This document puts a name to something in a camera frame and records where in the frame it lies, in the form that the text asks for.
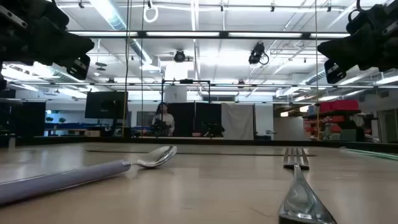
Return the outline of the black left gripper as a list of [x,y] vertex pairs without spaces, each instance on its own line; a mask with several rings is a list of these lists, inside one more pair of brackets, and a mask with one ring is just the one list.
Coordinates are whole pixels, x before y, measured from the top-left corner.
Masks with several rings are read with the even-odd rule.
[[[33,63],[32,42],[42,21],[65,30],[69,18],[55,1],[1,0],[1,62]],[[94,46],[90,38],[69,32],[53,35],[46,43],[50,58],[59,65],[74,62]]]

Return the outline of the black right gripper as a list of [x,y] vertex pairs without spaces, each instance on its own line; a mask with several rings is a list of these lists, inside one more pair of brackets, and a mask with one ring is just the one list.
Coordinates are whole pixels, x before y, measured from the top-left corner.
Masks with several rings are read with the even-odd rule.
[[380,72],[397,68],[397,0],[389,4],[375,4],[370,9],[361,7],[348,16],[346,30],[350,36],[329,40],[318,45],[317,50],[328,60],[325,70],[335,65],[340,70],[358,67],[367,70],[376,67]]

